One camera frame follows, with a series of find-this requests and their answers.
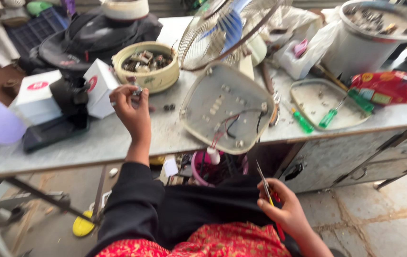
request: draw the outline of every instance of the white paper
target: white paper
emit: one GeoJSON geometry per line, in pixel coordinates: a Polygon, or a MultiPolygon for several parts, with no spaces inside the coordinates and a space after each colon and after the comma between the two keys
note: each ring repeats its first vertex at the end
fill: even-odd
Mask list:
{"type": "Polygon", "coordinates": [[[175,158],[164,161],[164,170],[166,171],[167,178],[178,174],[178,167],[175,158]]]}

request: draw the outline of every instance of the metal pot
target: metal pot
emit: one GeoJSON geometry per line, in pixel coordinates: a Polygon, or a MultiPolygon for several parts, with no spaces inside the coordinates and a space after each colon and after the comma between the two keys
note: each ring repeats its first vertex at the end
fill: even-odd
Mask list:
{"type": "Polygon", "coordinates": [[[326,68],[341,80],[364,72],[376,72],[401,43],[407,42],[407,35],[375,34],[355,25],[344,14],[344,10],[355,6],[391,12],[407,20],[405,5],[366,0],[344,3],[339,11],[343,26],[322,58],[326,68]]]}

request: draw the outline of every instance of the workbench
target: workbench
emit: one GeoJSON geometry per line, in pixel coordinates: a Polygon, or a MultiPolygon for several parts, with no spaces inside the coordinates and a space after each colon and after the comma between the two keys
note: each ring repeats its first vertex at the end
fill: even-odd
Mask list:
{"type": "MultiPolygon", "coordinates": [[[[172,45],[178,40],[175,44],[177,48],[179,39],[190,20],[191,17],[160,19],[164,27],[158,41],[172,45]]],[[[157,108],[151,113],[151,156],[190,152],[206,147],[180,125],[178,118],[180,106],[197,75],[198,73],[182,70],[175,85],[162,93],[150,96],[150,104],[157,108]],[[166,112],[162,109],[162,106],[171,103],[177,106],[175,111],[166,112]]],[[[271,68],[270,75],[275,90],[279,91],[283,99],[290,101],[289,88],[293,80],[282,70],[271,68]]],[[[259,86],[264,87],[258,69],[255,69],[255,81],[259,86]]],[[[374,176],[368,172],[369,176],[367,175],[369,169],[366,166],[377,163],[379,166],[383,161],[387,163],[389,160],[407,159],[407,152],[404,151],[403,154],[391,153],[382,157],[382,152],[388,149],[385,144],[389,140],[393,140],[392,143],[394,143],[390,144],[391,148],[395,145],[405,147],[404,144],[407,143],[407,104],[377,107],[374,115],[363,124],[338,131],[314,131],[311,134],[305,134],[297,123],[290,122],[292,120],[291,114],[283,109],[278,125],[264,131],[260,144],[292,144],[292,149],[281,164],[276,177],[283,179],[295,192],[374,181],[380,178],[393,179],[403,174],[403,171],[398,171],[385,176],[374,176]],[[285,179],[288,174],[292,174],[289,178],[295,177],[285,179]],[[350,181],[351,178],[361,176],[368,179],[350,181]]],[[[0,145],[0,178],[122,162],[130,142],[129,132],[115,114],[101,120],[93,119],[87,133],[31,154],[23,152],[21,142],[0,145]]]]}

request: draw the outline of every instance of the red logo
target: red logo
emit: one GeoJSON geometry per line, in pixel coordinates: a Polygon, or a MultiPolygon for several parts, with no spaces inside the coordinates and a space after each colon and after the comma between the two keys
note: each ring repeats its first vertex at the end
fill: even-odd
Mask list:
{"type": "Polygon", "coordinates": [[[34,84],[29,85],[29,87],[27,87],[27,89],[29,89],[29,90],[37,90],[37,89],[44,88],[44,87],[46,87],[47,85],[48,85],[48,82],[46,82],[46,81],[39,81],[39,82],[36,82],[36,83],[34,83],[34,84]]]}
{"type": "Polygon", "coordinates": [[[89,89],[88,89],[88,93],[89,93],[89,92],[91,92],[91,91],[94,89],[94,87],[96,86],[96,83],[97,83],[97,76],[95,76],[95,75],[92,76],[92,78],[89,79],[88,83],[89,83],[89,85],[90,85],[90,87],[89,87],[89,89]]]}

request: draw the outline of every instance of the red snack packet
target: red snack packet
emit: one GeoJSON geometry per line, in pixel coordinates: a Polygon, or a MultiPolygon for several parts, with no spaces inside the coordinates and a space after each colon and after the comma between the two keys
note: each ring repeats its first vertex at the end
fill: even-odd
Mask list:
{"type": "Polygon", "coordinates": [[[350,88],[374,103],[407,103],[407,72],[362,73],[352,77],[350,88]]]}

